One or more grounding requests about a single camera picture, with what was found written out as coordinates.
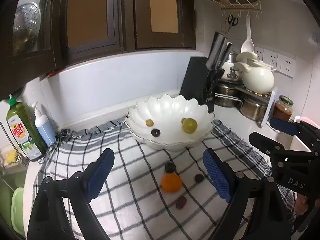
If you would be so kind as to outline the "person's right hand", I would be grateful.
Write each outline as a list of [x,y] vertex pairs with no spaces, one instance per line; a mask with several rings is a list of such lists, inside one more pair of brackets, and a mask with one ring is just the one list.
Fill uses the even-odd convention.
[[298,194],[295,203],[295,213],[297,215],[303,215],[308,210],[309,206],[307,204],[308,198]]

